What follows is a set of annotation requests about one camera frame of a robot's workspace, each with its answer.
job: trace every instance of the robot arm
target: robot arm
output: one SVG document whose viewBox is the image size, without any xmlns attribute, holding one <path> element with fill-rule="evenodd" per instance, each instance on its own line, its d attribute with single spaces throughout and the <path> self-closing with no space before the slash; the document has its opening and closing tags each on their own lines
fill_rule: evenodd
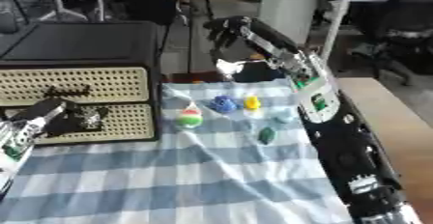
<svg viewBox="0 0 433 224">
<path fill-rule="evenodd" d="M 104 108 L 86 115 L 69 100 L 48 98 L 7 120 L 0 120 L 0 201 L 29 158 L 37 137 L 43 133 L 58 136 L 69 132 L 94 131 L 101 128 L 101 119 L 106 115 Z"/>
<path fill-rule="evenodd" d="M 338 89 L 331 71 L 315 53 L 304 53 L 265 23 L 244 16 L 204 25 L 215 42 L 214 56 L 236 38 L 263 54 L 290 80 L 312 145 L 342 202 L 356 223 L 418 224 L 399 176 L 356 106 Z"/>
</svg>

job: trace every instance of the white container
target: white container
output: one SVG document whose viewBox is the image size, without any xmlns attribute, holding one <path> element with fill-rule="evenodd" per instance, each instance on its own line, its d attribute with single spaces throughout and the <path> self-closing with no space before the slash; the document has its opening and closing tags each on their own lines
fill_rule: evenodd
<svg viewBox="0 0 433 224">
<path fill-rule="evenodd" d="M 259 19 L 304 45 L 316 7 L 317 0 L 262 0 Z"/>
</svg>

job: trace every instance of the guitar amplifier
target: guitar amplifier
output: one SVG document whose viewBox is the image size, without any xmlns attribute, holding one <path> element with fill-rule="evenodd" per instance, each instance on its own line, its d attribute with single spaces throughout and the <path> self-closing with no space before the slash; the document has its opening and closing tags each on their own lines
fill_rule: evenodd
<svg viewBox="0 0 433 224">
<path fill-rule="evenodd" d="M 12 116 L 44 98 L 105 107 L 99 131 L 37 144 L 159 138 L 158 31 L 151 22 L 41 23 L 0 42 L 0 106 Z"/>
</svg>

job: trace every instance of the tablecloth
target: tablecloth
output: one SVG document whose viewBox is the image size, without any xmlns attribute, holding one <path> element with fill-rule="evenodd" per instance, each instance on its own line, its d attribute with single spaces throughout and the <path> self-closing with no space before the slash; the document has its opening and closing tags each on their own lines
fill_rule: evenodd
<svg viewBox="0 0 433 224">
<path fill-rule="evenodd" d="M 222 115 L 218 95 L 257 111 Z M 191 101 L 204 122 L 177 125 Z M 158 142 L 35 149 L 0 205 L 2 223 L 352 223 L 310 145 L 286 80 L 165 84 Z M 286 124 L 276 117 L 287 117 Z M 265 126 L 276 131 L 260 143 Z"/>
</svg>

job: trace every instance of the black chair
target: black chair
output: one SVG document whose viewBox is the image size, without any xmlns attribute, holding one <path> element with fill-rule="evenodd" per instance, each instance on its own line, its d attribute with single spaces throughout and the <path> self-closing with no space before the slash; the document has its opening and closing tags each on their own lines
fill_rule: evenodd
<svg viewBox="0 0 433 224">
<path fill-rule="evenodd" d="M 402 54 L 427 50 L 433 35 L 433 0 L 389 0 L 386 3 L 359 7 L 353 23 L 371 44 L 368 51 L 351 51 L 370 61 L 375 78 L 381 70 L 391 71 L 410 84 L 407 69 L 395 64 Z"/>
</svg>

